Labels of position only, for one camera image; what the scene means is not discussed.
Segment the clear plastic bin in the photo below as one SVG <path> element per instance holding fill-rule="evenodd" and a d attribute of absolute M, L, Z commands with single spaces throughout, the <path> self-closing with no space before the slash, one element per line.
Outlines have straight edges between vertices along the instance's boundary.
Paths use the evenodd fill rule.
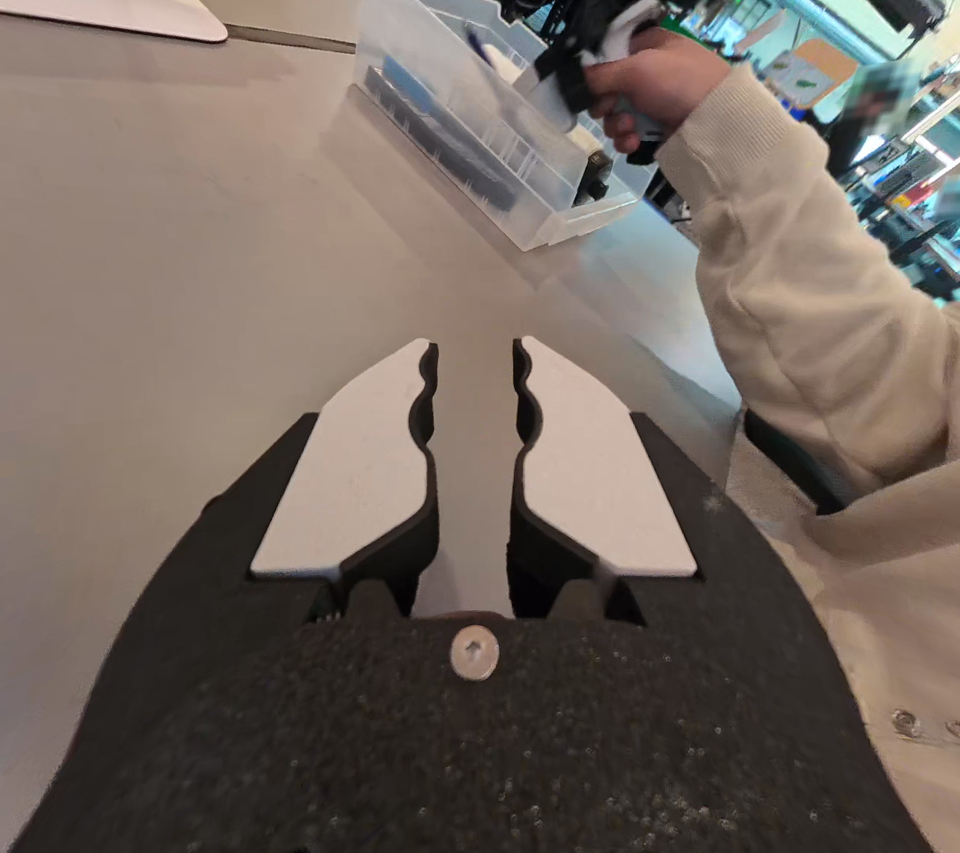
<path fill-rule="evenodd" d="M 644 199 L 656 165 L 627 163 L 613 152 L 600 126 L 582 115 L 578 123 L 597 137 L 613 166 L 606 196 L 573 207 L 586 154 L 472 51 L 465 24 L 522 70 L 546 51 L 526 25 L 501 19 L 495 0 L 360 0 L 354 83 L 389 121 L 364 87 L 367 67 L 381 71 L 384 57 L 391 55 L 433 89 L 438 115 L 452 119 L 454 129 L 465 133 L 516 189 L 513 207 L 504 213 L 477 203 L 414 145 L 521 251 L 590 234 Z"/>

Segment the person's black chair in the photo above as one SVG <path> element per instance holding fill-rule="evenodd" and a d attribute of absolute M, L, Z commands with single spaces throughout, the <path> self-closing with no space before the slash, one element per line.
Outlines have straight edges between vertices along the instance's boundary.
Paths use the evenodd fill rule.
<path fill-rule="evenodd" d="M 857 498 L 843 476 L 834 474 L 749 407 L 743 414 L 743 431 L 750 443 L 810 500 L 818 516 L 843 511 Z"/>

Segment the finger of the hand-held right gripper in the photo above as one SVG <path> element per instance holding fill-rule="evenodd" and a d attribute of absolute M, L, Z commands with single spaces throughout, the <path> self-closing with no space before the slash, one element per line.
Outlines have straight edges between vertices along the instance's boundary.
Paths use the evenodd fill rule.
<path fill-rule="evenodd" d="M 564 99 L 557 70 L 540 77 L 535 68 L 526 68 L 513 80 L 513 90 L 556 129 L 577 126 L 578 115 Z"/>

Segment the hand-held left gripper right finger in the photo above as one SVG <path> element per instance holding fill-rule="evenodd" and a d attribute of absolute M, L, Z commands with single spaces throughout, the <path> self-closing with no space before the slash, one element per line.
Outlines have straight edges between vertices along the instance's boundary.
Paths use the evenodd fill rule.
<path fill-rule="evenodd" d="M 641 617 L 628 584 L 693 581 L 694 552 L 628 406 L 532 335 L 511 345 L 515 427 L 506 551 L 515 617 L 547 617 L 571 583 L 608 617 Z"/>

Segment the grey desk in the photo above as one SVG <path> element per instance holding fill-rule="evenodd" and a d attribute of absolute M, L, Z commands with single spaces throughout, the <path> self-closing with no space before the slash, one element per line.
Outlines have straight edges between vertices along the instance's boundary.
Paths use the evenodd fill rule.
<path fill-rule="evenodd" d="M 438 343 L 414 611 L 510 611 L 532 335 L 713 481 L 739 398 L 648 205 L 522 252 L 352 86 L 360 0 L 201 0 L 221 44 L 2 17 L 2 848 L 152 573 L 303 413 Z"/>

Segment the white cylindrical roll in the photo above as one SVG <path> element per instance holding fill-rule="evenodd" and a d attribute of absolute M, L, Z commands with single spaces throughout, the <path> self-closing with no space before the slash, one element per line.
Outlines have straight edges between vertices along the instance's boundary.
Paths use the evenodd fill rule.
<path fill-rule="evenodd" d="M 483 42 L 494 70 L 498 77 L 510 88 L 514 89 L 514 80 L 526 69 L 536 69 L 536 64 L 521 69 L 513 60 L 507 57 L 496 45 Z M 567 139 L 581 150 L 585 156 L 585 166 L 577 188 L 573 207 L 604 199 L 609 189 L 609 180 L 612 174 L 614 161 L 602 147 L 596 136 L 579 122 L 573 129 L 559 129 Z"/>

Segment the small black wall speaker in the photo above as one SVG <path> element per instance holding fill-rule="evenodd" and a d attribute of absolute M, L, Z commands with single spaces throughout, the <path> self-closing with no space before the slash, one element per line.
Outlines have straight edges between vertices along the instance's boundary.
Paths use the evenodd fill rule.
<path fill-rule="evenodd" d="M 908 30 L 913 41 L 936 31 L 947 16 L 943 0 L 867 0 L 867 3 L 894 32 Z"/>

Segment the black long rectangular bar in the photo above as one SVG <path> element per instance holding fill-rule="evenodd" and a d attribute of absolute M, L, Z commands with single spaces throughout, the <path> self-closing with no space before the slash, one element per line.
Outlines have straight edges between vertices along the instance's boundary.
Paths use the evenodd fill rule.
<path fill-rule="evenodd" d="M 495 172 L 466 133 L 454 129 L 452 118 L 440 116 L 434 108 L 422 111 L 374 66 L 366 68 L 364 87 L 393 124 L 477 203 L 498 213 L 512 210 L 517 190 Z"/>

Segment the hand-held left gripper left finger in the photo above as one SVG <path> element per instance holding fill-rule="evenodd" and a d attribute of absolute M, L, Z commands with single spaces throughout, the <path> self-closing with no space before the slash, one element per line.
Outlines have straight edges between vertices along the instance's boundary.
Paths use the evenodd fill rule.
<path fill-rule="evenodd" d="M 439 347 L 417 338 L 345 384 L 320 410 L 249 574 L 323 580 L 345 609 L 384 583 L 401 615 L 439 548 L 433 399 Z"/>

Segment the person's right hand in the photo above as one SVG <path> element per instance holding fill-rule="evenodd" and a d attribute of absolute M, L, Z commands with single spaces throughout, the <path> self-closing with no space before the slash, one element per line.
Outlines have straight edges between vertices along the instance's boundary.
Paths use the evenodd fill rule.
<path fill-rule="evenodd" d="M 642 141 L 636 115 L 647 117 L 668 138 L 731 70 L 689 37 L 650 27 L 633 35 L 628 56 L 585 67 L 593 96 L 590 114 L 602 123 L 615 150 L 630 155 Z"/>

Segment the person's right forearm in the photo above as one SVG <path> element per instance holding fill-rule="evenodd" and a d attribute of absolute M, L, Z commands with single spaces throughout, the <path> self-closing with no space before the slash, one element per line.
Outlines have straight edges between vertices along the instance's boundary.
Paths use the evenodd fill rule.
<path fill-rule="evenodd" d="M 735 67 L 659 152 L 699 227 L 697 284 L 746 407 L 863 495 L 958 493 L 958 304 L 859 225 L 826 148 Z"/>

